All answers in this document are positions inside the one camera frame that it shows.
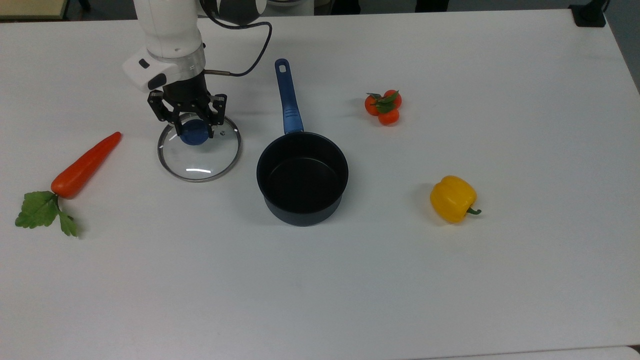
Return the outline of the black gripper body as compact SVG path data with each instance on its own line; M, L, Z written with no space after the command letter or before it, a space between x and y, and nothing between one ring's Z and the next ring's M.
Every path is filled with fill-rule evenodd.
M202 119L213 118L204 73L164 85L162 91L163 100L173 107L172 117L177 119L182 113L194 113Z

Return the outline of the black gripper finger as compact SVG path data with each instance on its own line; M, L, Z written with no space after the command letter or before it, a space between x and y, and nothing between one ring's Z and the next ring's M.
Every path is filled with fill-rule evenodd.
M157 117L158 121L167 122L172 125L178 136L182 135L183 126L180 120L181 110L173 107L170 111L164 102L164 93L158 89L153 89L147 96L147 103Z
M207 94L202 100L204 105L202 120L206 123L206 131L210 139L214 138L215 130L226 120L227 95L218 93Z

